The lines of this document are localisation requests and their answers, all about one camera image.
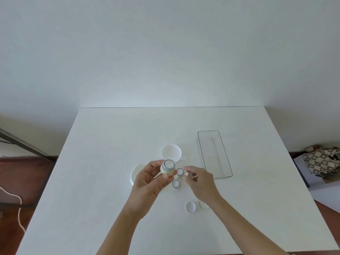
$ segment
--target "person's right arm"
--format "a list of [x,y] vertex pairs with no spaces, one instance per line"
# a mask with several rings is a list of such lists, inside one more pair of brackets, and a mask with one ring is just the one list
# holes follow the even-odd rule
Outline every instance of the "person's right arm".
[[195,196],[210,206],[244,255],[288,255],[221,197],[211,173],[193,166],[183,169],[189,171],[185,181]]

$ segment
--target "checkered fabric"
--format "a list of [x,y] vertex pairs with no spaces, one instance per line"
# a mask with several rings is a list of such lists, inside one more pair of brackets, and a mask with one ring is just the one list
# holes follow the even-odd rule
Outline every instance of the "checkered fabric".
[[340,171],[340,150],[320,147],[302,155],[309,171],[319,177],[335,175]]

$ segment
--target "floor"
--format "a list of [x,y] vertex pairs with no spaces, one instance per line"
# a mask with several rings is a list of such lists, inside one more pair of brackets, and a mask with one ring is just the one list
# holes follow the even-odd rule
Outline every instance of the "floor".
[[[42,158],[0,158],[0,186],[11,193],[18,194],[23,204],[20,219],[25,229],[36,208],[35,201],[40,197],[45,182],[52,170],[52,163]],[[0,190],[0,202],[19,203],[17,197],[11,197]],[[340,214],[316,202],[330,231],[340,245]],[[23,231],[17,221],[18,208],[3,209],[0,219],[0,255],[15,255]],[[340,255],[340,251],[296,252],[296,255]]]

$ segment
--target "person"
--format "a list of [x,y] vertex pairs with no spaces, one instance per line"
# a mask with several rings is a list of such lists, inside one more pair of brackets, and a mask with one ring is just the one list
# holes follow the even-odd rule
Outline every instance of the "person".
[[[164,160],[151,161],[139,172],[131,194],[116,221],[108,232],[97,255],[129,252],[131,239],[138,222],[148,213],[159,193],[174,180],[174,175],[156,175]],[[261,233],[242,215],[240,215],[218,192],[211,173],[203,168],[188,166],[185,182],[194,195],[206,203],[225,225],[235,243],[245,255],[287,255],[283,249]]]

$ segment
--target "clear tray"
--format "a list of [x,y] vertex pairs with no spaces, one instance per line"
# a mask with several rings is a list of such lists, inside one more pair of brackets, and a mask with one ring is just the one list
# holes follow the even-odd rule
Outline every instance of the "clear tray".
[[197,146],[202,167],[212,173],[214,179],[233,176],[219,131],[198,132]]

